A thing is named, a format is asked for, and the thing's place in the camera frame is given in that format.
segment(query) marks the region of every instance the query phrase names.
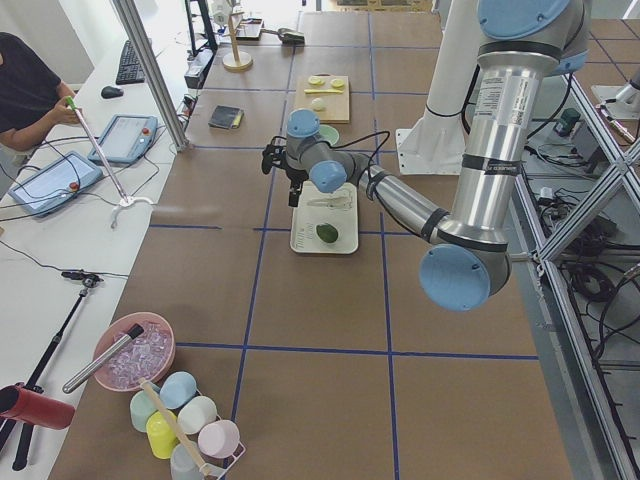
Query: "black t-shirt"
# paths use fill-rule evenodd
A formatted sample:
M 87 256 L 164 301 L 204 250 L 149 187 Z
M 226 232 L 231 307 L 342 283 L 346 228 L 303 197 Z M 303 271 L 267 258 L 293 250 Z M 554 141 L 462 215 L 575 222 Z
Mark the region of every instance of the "black t-shirt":
M 60 77 L 22 40 L 0 32 L 0 133 L 40 120 L 59 100 Z

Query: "monitor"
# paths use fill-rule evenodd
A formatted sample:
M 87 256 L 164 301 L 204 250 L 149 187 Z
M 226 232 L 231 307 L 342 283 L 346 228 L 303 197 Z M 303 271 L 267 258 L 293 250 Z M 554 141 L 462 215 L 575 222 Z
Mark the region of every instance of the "monitor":
M 157 130 L 156 117 L 114 115 L 98 139 L 98 145 L 109 162 L 131 164 L 149 149 Z M 87 158 L 101 163 L 95 149 L 91 150 Z
M 31 215 L 46 215 L 100 178 L 100 167 L 71 151 L 11 188 L 9 195 Z

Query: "red cup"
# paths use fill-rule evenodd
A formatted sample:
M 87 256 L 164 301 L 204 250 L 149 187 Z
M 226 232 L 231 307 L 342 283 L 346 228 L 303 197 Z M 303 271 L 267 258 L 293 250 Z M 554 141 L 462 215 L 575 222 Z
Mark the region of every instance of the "red cup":
M 61 430 L 71 424 L 73 405 L 11 385 L 0 390 L 0 416 L 15 418 L 32 425 Z

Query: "yellow cup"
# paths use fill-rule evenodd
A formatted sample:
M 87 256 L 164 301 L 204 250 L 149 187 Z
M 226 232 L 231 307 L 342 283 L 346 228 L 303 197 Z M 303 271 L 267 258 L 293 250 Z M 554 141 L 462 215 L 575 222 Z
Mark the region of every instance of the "yellow cup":
M 180 443 L 160 412 L 154 413 L 147 420 L 147 438 L 153 455 L 164 460 L 171 458 L 171 452 Z

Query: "hand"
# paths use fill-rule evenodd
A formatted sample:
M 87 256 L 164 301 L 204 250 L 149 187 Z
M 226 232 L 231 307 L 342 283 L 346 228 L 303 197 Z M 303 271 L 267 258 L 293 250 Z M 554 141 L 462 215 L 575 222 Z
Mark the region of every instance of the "hand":
M 63 97 L 49 110 L 49 116 L 53 122 L 57 125 L 59 123 L 80 123 L 75 112 L 67 105 L 67 98 Z

